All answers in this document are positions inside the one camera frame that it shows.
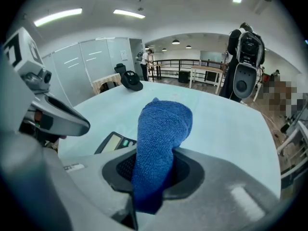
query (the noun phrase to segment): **railing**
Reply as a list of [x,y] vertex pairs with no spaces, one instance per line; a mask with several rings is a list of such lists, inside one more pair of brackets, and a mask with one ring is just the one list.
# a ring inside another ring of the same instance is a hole
[[[154,64],[161,64],[161,76],[178,78],[179,71],[190,71],[192,66],[199,65],[199,60],[195,59],[168,59],[168,60],[156,60]],[[224,63],[218,63],[213,61],[201,61],[201,66],[214,67],[221,70],[225,70]],[[157,76],[156,68],[153,68],[154,77]],[[224,82],[225,72],[223,73],[222,82]],[[208,84],[214,84],[216,80],[216,74],[207,72],[205,70],[197,70],[196,81],[204,82]]]

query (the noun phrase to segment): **wooden floor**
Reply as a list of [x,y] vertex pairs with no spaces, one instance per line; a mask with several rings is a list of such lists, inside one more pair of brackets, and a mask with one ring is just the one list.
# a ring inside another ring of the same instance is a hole
[[[177,78],[163,78],[161,80],[149,78],[149,81],[151,82],[158,82],[158,83],[164,83],[169,85],[175,85],[180,87],[186,87],[189,88],[189,83],[180,83]],[[192,89],[200,90],[209,92],[212,94],[215,94],[217,87],[214,87],[212,85],[195,82],[192,83]],[[253,102],[253,98],[255,96],[255,91],[251,95],[251,97],[243,100],[247,106],[258,110],[264,117],[269,130],[272,134],[273,140],[275,142],[276,148],[279,147],[282,142],[286,139],[286,136],[280,132],[280,128],[286,123],[285,118],[279,114],[278,111],[271,111],[269,109],[269,106],[265,104],[265,102],[262,99],[256,99],[255,102]],[[288,160],[288,158],[295,153],[295,151],[298,150],[297,146],[294,146],[293,144],[290,144],[285,150],[284,155],[279,156],[279,163],[280,163],[280,169],[281,171],[287,169],[292,164],[295,164],[296,158],[293,158],[292,160]]]

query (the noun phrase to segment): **floor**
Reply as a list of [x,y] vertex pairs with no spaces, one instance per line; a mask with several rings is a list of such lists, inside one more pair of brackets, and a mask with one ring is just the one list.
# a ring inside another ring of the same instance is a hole
[[[152,80],[152,78],[149,78],[149,81],[189,88],[189,83],[180,83],[177,78],[166,78],[165,77],[162,79],[154,79],[154,81]],[[200,91],[205,91],[205,92],[215,94],[217,87],[204,84],[204,83],[200,83],[200,82],[195,82],[195,83],[192,83],[192,88],[195,90],[200,90]],[[269,127],[269,130],[272,134],[276,148],[277,148],[286,139],[286,135],[280,132],[280,128],[286,123],[285,118],[281,114],[279,114],[278,111],[270,110],[269,106],[264,102],[264,100],[257,98],[256,101],[253,102],[254,96],[255,96],[255,92],[251,95],[251,97],[243,101],[245,102],[247,106],[258,110],[263,115]],[[293,144],[290,144],[284,150],[284,154],[278,156],[281,171],[287,169],[292,164],[297,163],[297,161],[299,160],[298,156],[292,157],[292,155],[294,155],[296,151],[298,151],[298,146],[294,146]],[[289,187],[288,189],[282,190],[283,199],[291,197],[292,195],[293,195],[292,186]]]

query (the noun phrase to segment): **towel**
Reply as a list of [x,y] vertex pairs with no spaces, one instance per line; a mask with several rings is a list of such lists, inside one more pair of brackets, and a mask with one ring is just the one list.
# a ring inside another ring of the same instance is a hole
[[189,136],[192,119],[190,109],[177,102],[154,98],[143,108],[131,181],[136,210],[154,214],[161,206],[162,192],[171,185],[172,149]]

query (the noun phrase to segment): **blue cloth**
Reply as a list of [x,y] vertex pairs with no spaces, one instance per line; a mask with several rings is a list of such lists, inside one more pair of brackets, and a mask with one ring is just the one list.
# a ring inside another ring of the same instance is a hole
[[137,210],[155,213],[160,207],[162,192],[171,184],[172,149],[188,137],[192,119],[190,109],[177,102],[154,98],[143,108],[131,181]]

